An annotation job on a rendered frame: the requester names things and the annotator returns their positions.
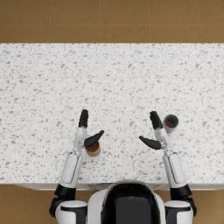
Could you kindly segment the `robot body with dark dome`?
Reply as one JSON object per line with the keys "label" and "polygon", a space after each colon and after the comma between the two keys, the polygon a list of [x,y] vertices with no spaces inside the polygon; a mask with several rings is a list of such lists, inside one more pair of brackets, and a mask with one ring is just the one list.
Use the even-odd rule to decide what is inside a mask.
{"label": "robot body with dark dome", "polygon": [[166,224],[165,204],[142,181],[117,181],[90,197],[87,224]]}

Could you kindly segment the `brown paper cup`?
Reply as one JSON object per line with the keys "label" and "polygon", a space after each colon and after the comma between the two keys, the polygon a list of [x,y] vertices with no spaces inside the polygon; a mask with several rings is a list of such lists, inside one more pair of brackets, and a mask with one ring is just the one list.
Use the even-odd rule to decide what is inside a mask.
{"label": "brown paper cup", "polygon": [[86,152],[90,157],[97,157],[101,152],[100,143],[97,142],[90,147],[86,147]]}

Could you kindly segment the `grey cup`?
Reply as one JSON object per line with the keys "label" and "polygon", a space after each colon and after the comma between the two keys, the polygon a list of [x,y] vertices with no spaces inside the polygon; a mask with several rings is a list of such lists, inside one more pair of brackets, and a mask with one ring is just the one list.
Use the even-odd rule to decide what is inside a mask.
{"label": "grey cup", "polygon": [[163,121],[164,128],[168,134],[171,134],[179,125],[179,119],[175,115],[167,115]]}

